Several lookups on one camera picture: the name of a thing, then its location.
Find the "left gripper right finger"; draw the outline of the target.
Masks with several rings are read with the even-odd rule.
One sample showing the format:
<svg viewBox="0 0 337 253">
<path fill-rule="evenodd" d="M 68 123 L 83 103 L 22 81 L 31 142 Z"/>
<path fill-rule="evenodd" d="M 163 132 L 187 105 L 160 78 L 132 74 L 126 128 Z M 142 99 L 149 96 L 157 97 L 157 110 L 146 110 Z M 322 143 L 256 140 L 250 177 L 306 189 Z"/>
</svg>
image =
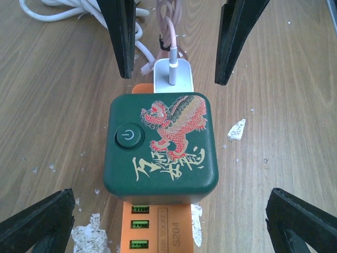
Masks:
<svg viewBox="0 0 337 253">
<path fill-rule="evenodd" d="M 336 217 L 273 188 L 266 206 L 266 225 L 275 252 L 336 252 Z"/>
</svg>

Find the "green cube plug adapter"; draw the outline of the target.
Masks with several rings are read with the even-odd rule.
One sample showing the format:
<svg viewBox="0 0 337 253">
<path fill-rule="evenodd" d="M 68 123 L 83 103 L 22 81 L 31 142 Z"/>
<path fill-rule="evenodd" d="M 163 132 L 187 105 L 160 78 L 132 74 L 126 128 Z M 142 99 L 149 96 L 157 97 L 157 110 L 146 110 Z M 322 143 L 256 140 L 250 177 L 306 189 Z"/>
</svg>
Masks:
<svg viewBox="0 0 337 253">
<path fill-rule="evenodd" d="M 124 94 L 110 107 L 103 182 L 134 205 L 197 203 L 219 180 L 211 106 L 201 93 Z"/>
</svg>

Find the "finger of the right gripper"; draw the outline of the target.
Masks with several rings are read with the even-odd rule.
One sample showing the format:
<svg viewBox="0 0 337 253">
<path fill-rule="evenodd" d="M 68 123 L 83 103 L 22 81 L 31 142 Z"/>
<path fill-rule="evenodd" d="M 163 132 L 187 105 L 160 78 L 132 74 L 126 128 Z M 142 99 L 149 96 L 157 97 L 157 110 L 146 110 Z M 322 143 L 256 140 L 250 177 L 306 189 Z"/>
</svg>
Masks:
<svg viewBox="0 0 337 253">
<path fill-rule="evenodd" d="M 227 85 L 242 47 L 269 0 L 231 0 L 221 8 L 215 83 Z"/>
<path fill-rule="evenodd" d="M 106 21 L 120 75 L 130 79 L 134 67 L 136 3 L 134 0 L 97 3 Z"/>
</svg>

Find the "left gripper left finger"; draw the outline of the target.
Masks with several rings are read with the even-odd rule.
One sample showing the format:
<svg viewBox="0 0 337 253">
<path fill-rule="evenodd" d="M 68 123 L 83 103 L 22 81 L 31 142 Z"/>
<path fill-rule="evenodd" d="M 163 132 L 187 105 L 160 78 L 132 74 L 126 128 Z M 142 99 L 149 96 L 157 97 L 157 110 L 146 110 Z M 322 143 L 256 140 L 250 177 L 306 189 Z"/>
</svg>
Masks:
<svg viewBox="0 0 337 253">
<path fill-rule="evenodd" d="M 71 188 L 1 222 L 1 252 L 65 252 L 74 225 Z"/>
</svg>

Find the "orange power strip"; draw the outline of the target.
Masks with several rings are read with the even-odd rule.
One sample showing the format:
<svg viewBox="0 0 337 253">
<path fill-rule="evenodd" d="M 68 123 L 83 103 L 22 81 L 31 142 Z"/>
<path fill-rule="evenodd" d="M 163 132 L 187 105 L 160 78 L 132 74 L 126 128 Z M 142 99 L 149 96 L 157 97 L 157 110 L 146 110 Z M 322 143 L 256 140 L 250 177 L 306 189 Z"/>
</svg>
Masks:
<svg viewBox="0 0 337 253">
<path fill-rule="evenodd" d="M 191 206 L 124 202 L 120 252 L 194 252 Z"/>
</svg>

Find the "white usb charger plug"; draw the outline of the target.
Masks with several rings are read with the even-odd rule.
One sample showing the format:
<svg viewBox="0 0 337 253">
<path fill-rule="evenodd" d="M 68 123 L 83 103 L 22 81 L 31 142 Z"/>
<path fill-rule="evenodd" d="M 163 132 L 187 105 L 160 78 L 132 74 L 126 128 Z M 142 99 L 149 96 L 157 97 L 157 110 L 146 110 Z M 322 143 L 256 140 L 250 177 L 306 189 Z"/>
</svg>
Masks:
<svg viewBox="0 0 337 253">
<path fill-rule="evenodd" d="M 177 59 L 171 64 L 170 59 L 160 59 L 154 64 L 154 93 L 194 92 L 193 75 L 190 63 Z"/>
</svg>

